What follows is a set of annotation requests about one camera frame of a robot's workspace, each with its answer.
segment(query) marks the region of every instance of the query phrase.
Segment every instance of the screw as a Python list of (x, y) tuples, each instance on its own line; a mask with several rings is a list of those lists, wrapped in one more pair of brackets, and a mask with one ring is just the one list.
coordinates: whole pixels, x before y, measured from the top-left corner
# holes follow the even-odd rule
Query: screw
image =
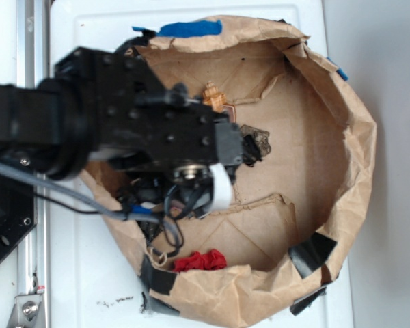
[(208, 137), (203, 137), (203, 138), (201, 139), (200, 143), (201, 143), (203, 146), (209, 146), (209, 145), (210, 145), (210, 138), (208, 138)]
[(165, 118), (167, 118), (168, 120), (171, 120), (175, 117), (175, 113), (173, 111), (168, 111), (165, 113)]
[(182, 175), (185, 180), (193, 180), (196, 178), (197, 171), (195, 169), (186, 169), (183, 171)]
[(205, 124), (205, 123), (208, 122), (208, 119), (206, 118), (206, 116), (201, 116), (201, 117), (199, 118), (199, 122), (201, 122), (202, 124)]
[(117, 113), (117, 108), (115, 106), (108, 106), (107, 108), (107, 115), (114, 116)]
[(136, 109), (131, 109), (128, 114), (129, 118), (132, 120), (137, 120), (139, 118), (139, 112)]
[(174, 135), (168, 135), (168, 136), (165, 138), (165, 140), (166, 140), (167, 142), (173, 142), (173, 141), (175, 141), (175, 136), (174, 136)]
[(134, 63), (132, 60), (126, 60), (124, 62), (124, 67), (126, 67), (128, 70), (132, 70), (134, 68)]
[(38, 306), (34, 302), (29, 301), (23, 305), (22, 310), (25, 316), (31, 316), (38, 311)]
[(29, 166), (29, 165), (30, 165), (30, 160), (29, 160), (28, 158), (26, 158), (26, 157), (23, 157), (23, 158), (20, 160), (20, 164), (21, 164), (22, 166)]
[(194, 173), (187, 173), (184, 175), (185, 180), (193, 180), (196, 177)]
[(103, 63), (104, 63), (105, 65), (112, 65), (112, 63), (114, 62), (111, 55), (105, 55), (105, 56), (103, 56), (103, 59), (102, 59), (102, 60), (103, 60)]

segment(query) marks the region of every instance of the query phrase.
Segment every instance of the gray cable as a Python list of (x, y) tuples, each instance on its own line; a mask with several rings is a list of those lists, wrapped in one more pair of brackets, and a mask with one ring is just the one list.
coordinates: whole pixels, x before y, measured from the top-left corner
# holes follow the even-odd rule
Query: gray cable
[[(92, 208), (96, 209), (100, 214), (106, 215), (108, 217), (112, 217), (114, 219), (119, 219), (122, 221), (128, 219), (128, 220), (135, 220), (135, 221), (146, 221), (150, 223), (161, 223), (161, 220), (159, 220), (158, 217), (153, 216), (153, 215), (137, 214), (137, 213), (121, 213), (121, 212), (115, 212), (113, 210), (109, 210), (108, 208), (104, 207), (102, 204), (98, 203), (92, 198), (89, 198), (81, 193), (78, 193), (75, 190), (60, 186), (59, 184), (56, 184), (49, 180), (43, 180), (43, 179), (37, 178), (33, 174), (30, 174), (28, 172), (23, 172), (19, 169), (3, 164), (1, 162), (0, 162), (0, 175), (5, 176), (7, 178), (17, 180), (22, 183), (25, 183), (26, 185), (44, 187), (44, 188), (56, 191), (58, 193), (62, 193), (80, 202), (83, 202), (84, 204), (87, 204), (88, 206), (91, 206)], [(180, 241), (179, 241), (179, 235), (178, 235), (178, 230), (176, 226), (170, 222), (167, 222), (166, 220), (162, 220), (162, 224), (164, 225), (164, 228), (169, 230), (170, 234), (172, 234), (172, 236), (174, 237), (175, 244), (179, 245)]]

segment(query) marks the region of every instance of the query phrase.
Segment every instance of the blue tape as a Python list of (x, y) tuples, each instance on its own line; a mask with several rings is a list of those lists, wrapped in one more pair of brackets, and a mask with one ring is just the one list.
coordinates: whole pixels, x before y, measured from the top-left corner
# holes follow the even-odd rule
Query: blue tape
[[(193, 36), (218, 36), (223, 27), (221, 21), (210, 22), (208, 20), (200, 20), (190, 23), (173, 23), (161, 27), (157, 36), (167, 36), (171, 38), (190, 38)], [(132, 26), (132, 30), (143, 32), (147, 30), (145, 27)]]
[(140, 205), (131, 205), (131, 210), (132, 210), (132, 213), (137, 213), (137, 214), (152, 214), (152, 210), (149, 210), (148, 208), (144, 208), (143, 206), (140, 206)]
[(343, 69), (341, 69), (341, 67), (339, 65), (337, 65), (334, 61), (332, 61), (331, 58), (327, 57), (327, 59), (339, 68), (337, 70), (337, 73), (340, 75), (340, 77), (342, 77), (342, 79), (344, 81), (348, 81), (349, 77), (348, 77), (348, 75), (346, 75), (346, 73), (343, 71)]

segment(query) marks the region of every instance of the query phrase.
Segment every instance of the red object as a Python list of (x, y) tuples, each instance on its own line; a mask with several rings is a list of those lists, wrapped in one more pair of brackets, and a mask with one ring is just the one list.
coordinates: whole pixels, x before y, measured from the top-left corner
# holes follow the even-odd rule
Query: red object
[(175, 260), (175, 272), (185, 272), (191, 269), (199, 270), (219, 270), (226, 267), (225, 256), (216, 249), (210, 250), (206, 254), (195, 251), (189, 258), (179, 258)]

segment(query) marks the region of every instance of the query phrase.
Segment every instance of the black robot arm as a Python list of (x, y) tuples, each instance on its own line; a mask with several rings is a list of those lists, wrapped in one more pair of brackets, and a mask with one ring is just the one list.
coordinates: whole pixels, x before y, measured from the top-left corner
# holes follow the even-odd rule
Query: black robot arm
[(34, 90), (0, 86), (0, 159), (55, 180), (98, 160), (194, 185), (217, 163), (233, 182), (243, 149), (238, 126), (183, 84), (167, 90), (142, 59), (78, 48)]

